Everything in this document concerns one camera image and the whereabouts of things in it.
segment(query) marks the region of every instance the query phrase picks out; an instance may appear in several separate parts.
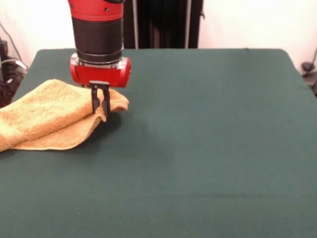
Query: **folded towel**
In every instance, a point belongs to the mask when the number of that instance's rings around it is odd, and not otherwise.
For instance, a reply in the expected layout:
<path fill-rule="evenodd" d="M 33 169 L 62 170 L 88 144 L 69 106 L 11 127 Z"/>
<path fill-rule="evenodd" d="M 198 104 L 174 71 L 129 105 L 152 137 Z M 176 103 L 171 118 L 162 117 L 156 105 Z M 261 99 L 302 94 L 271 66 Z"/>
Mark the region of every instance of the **folded towel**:
<path fill-rule="evenodd" d="M 128 110 L 129 101 L 110 89 L 110 110 Z M 98 91 L 98 98 L 103 94 Z M 0 152 L 68 150 L 84 142 L 106 117 L 93 114 L 91 90 L 58 79 L 44 82 L 24 97 L 0 109 Z"/>

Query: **green tablecloth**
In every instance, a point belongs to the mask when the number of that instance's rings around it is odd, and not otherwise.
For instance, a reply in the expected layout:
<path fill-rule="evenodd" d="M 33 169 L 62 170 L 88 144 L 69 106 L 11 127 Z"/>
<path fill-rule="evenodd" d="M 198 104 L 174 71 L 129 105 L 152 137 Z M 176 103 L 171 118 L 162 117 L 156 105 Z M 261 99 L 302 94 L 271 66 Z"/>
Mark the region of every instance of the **green tablecloth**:
<path fill-rule="evenodd" d="M 73 52 L 39 51 L 15 99 L 71 83 Z M 1 237 L 317 237 L 317 101 L 284 51 L 124 54 L 129 111 L 76 149 L 0 154 Z"/>

